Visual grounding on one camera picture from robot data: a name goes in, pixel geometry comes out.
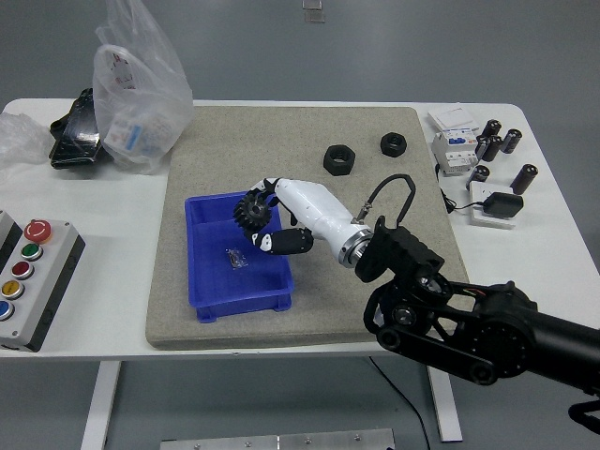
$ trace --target spur gear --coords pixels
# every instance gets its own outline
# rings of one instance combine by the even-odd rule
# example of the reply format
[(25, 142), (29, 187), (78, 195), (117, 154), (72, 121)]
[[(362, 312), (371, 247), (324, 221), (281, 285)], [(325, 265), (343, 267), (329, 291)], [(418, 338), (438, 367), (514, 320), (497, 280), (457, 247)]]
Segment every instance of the spur gear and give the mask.
[(249, 192), (233, 209), (233, 218), (241, 228), (259, 232), (271, 220), (271, 210), (264, 196)]

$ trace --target large hex nut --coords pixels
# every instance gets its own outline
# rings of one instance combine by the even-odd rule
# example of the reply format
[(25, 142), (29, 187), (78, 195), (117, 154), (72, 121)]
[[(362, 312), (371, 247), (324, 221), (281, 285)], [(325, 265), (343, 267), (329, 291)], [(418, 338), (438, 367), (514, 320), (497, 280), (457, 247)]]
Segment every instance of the large hex nut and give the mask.
[(382, 137), (380, 147), (384, 155), (397, 158), (406, 151), (406, 139), (401, 134), (387, 133)]
[(353, 169), (355, 154), (347, 145), (332, 145), (325, 152), (322, 166), (334, 176), (347, 175)]

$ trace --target black cylinder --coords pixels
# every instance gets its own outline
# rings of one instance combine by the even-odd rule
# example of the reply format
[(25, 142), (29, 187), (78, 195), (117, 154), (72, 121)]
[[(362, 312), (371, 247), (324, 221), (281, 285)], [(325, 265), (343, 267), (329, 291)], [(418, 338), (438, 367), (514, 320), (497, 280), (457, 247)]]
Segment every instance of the black cylinder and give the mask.
[(535, 311), (523, 316), (535, 339), (529, 370), (599, 394), (600, 331)]
[(481, 157), (486, 162), (491, 162), (494, 160), (500, 148), (503, 146), (503, 138), (494, 134), (489, 137), (489, 145), (487, 146), (486, 153)]
[(513, 193), (516, 195), (521, 195), (523, 192), (525, 192), (536, 175), (537, 168), (533, 164), (525, 164), (510, 185), (510, 187), (513, 189)]
[(489, 169), (486, 166), (476, 166), (471, 172), (469, 181), (467, 181), (467, 190), (471, 190), (471, 181), (479, 181), (480, 183), (485, 183), (488, 177)]
[(509, 129), (504, 138), (504, 142), (502, 143), (502, 148), (500, 149), (501, 152), (508, 154), (513, 153), (522, 137), (523, 135), (518, 129)]
[(489, 138), (483, 135), (477, 136), (477, 146), (475, 147), (475, 154), (478, 160), (481, 160), (482, 156), (488, 150)]
[(487, 121), (486, 127), (482, 131), (481, 135), (485, 136), (486, 138), (489, 138), (494, 134), (498, 134), (500, 132), (500, 128), (502, 128), (500, 122), (498, 122), (496, 119), (490, 119)]

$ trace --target yellow button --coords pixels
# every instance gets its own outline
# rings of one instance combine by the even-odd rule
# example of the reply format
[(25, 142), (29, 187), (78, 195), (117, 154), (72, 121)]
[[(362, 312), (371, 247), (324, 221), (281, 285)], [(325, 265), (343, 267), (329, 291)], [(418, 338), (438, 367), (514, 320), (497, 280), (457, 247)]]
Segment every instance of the yellow button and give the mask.
[(19, 298), (24, 291), (23, 285), (19, 281), (12, 279), (2, 285), (2, 295), (8, 300)]

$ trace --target clear plastic bag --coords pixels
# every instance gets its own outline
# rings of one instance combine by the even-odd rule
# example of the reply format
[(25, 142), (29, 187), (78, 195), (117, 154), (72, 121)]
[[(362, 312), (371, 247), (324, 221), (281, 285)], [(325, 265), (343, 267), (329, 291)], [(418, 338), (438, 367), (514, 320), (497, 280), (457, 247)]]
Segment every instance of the clear plastic bag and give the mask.
[(141, 0), (107, 0), (96, 33), (94, 110), (104, 148), (151, 173), (191, 121), (193, 96), (169, 39)]
[(26, 114), (0, 113), (0, 183), (13, 163), (43, 164), (53, 149), (50, 131)]

